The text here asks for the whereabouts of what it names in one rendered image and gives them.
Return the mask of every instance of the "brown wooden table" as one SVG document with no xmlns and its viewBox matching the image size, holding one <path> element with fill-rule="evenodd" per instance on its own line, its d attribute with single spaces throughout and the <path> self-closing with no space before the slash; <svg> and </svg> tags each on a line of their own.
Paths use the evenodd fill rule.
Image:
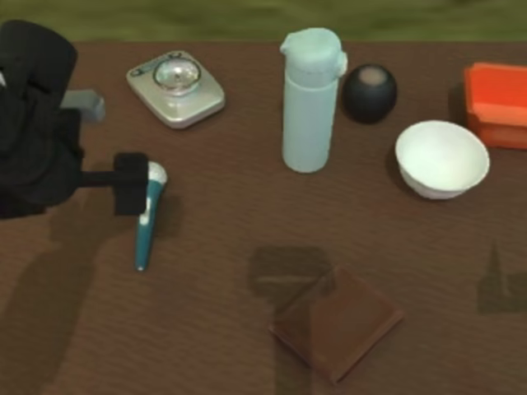
<svg viewBox="0 0 527 395">
<path fill-rule="evenodd" d="M 518 395 L 527 391 L 527 153 L 492 151 L 482 185 L 444 203 L 400 183 L 390 154 L 410 123 L 449 117 L 473 61 L 527 63 L 527 44 L 349 44 L 351 66 L 399 81 L 396 110 L 358 126 L 339 112 L 327 167 L 281 161 L 275 44 L 79 44 L 75 88 L 107 119 L 85 126 L 86 166 L 143 150 L 169 171 L 151 266 L 133 270 L 135 219 L 110 192 L 0 223 L 0 393 Z M 167 130 L 129 90 L 130 67 L 172 49 L 200 59 L 227 108 Z M 261 276 L 342 264 L 407 312 L 331 388 L 266 330 L 298 291 Z"/>
</svg>

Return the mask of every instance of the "white bowl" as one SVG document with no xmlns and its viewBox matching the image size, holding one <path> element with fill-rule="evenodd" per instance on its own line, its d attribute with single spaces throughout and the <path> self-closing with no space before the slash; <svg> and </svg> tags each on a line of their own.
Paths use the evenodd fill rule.
<svg viewBox="0 0 527 395">
<path fill-rule="evenodd" d="M 395 156 L 406 184 L 429 199 L 451 199 L 483 181 L 490 168 L 485 145 L 468 129 L 424 121 L 405 129 Z"/>
</svg>

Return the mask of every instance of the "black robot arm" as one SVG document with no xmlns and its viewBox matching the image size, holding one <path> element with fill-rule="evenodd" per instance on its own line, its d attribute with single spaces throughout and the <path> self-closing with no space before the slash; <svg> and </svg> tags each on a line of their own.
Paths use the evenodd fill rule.
<svg viewBox="0 0 527 395">
<path fill-rule="evenodd" d="M 76 62 L 75 48 L 52 30 L 0 26 L 0 219 L 45 212 L 82 187 L 111 187 L 116 215 L 146 209 L 146 155 L 118 153 L 113 170 L 82 171 L 82 112 L 61 107 Z"/>
</svg>

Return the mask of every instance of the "grass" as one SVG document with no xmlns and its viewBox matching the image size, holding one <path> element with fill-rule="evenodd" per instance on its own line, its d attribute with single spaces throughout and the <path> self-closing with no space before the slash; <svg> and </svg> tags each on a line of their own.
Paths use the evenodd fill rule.
<svg viewBox="0 0 527 395">
<path fill-rule="evenodd" d="M 280 40 L 307 26 L 348 40 L 527 39 L 527 0 L 0 0 L 0 10 L 70 40 Z"/>
</svg>

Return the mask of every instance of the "black sphere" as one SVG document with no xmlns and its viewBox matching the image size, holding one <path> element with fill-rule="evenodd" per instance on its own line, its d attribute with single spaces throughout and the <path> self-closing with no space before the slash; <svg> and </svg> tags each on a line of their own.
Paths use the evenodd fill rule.
<svg viewBox="0 0 527 395">
<path fill-rule="evenodd" d="M 377 123 L 395 107 L 397 82 L 378 64 L 364 64 L 352 70 L 342 88 L 343 108 L 359 123 Z"/>
</svg>

